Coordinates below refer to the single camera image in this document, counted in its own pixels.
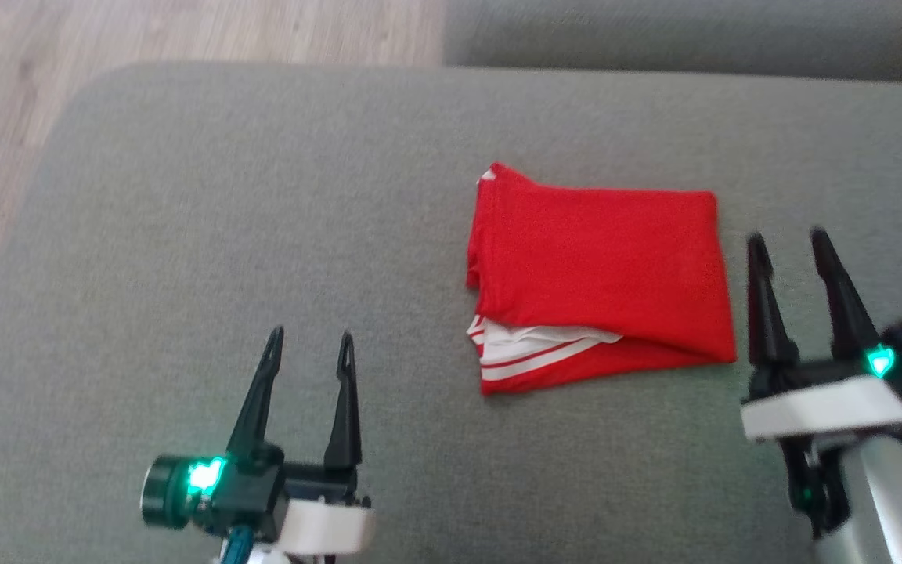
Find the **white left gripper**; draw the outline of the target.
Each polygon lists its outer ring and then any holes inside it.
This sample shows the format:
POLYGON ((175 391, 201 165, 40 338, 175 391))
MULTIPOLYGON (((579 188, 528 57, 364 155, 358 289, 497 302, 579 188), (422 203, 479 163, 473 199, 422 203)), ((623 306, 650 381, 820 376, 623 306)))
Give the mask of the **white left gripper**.
POLYGON ((276 326, 230 433, 228 454, 262 465, 223 475, 215 498, 216 507, 228 511, 221 556, 357 554, 371 542, 375 517, 371 500, 355 495, 363 453, 353 335, 341 336, 340 389, 321 465, 287 463, 280 447, 265 438, 283 342, 285 329, 276 326))

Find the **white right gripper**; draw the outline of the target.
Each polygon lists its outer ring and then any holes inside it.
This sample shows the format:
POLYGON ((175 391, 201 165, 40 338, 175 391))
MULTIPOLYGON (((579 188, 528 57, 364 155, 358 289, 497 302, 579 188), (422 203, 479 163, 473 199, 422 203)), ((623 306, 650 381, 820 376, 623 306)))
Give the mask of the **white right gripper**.
POLYGON ((774 295, 765 239, 747 240, 749 394, 741 405, 745 438, 810 438, 902 425, 902 363, 868 356, 879 333, 847 269, 822 227, 810 232, 817 275, 826 290, 834 360, 799 360, 774 295))

